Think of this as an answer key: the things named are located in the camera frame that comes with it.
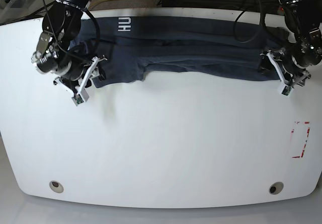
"black equipment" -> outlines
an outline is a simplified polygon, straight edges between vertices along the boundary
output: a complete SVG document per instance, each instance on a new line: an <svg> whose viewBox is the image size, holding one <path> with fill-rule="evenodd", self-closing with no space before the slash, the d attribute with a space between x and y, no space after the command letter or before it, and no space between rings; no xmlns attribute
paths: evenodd
<svg viewBox="0 0 322 224"><path fill-rule="evenodd" d="M88 99L85 87L91 85L89 79L105 77L98 64L105 58L96 56L100 29L88 11L90 2L91 0L55 0L51 9L47 10L45 7L43 32L32 56L32 63L40 73L52 72L58 75L54 84L60 84L70 91L76 105ZM267 56L263 57L263 68L267 62L273 64L284 84L281 94L289 95L294 85L304 86L305 80L310 78L306 68L322 61L322 37L319 30L322 0L279 0L279 3L284 11L286 25L295 35L296 43L276 39L280 48L267 48L263 52ZM70 42L80 31L83 13L90 17L96 27L96 39L89 39L94 40L95 44L89 52L85 52L82 45L69 48ZM266 29L265 23L261 23L259 27Z"/></svg>

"bolt hole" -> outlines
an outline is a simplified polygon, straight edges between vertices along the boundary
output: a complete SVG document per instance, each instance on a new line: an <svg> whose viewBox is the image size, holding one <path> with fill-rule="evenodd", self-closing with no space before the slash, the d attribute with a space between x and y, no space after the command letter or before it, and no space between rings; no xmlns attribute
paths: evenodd
<svg viewBox="0 0 322 224"><path fill-rule="evenodd" d="M276 191L276 187L274 187L274 186L273 186L273 187L271 187L271 189L270 189L270 193L271 193L271 194L273 194L273 193L275 193L275 191Z"/></svg>
<svg viewBox="0 0 322 224"><path fill-rule="evenodd" d="M54 191L54 192L56 192L58 194L60 194L60 193L62 193L64 191L63 186L57 181L51 181L49 183L49 187L50 187L50 189L52 191Z"/></svg>
<svg viewBox="0 0 322 224"><path fill-rule="evenodd" d="M271 187L269 188L269 192L272 195L277 195L281 193L283 188L284 188L284 184L282 182L276 182L275 184L271 185Z"/></svg>
<svg viewBox="0 0 322 224"><path fill-rule="evenodd" d="M57 182L52 182L52 185L56 188L58 188L59 184Z"/></svg>

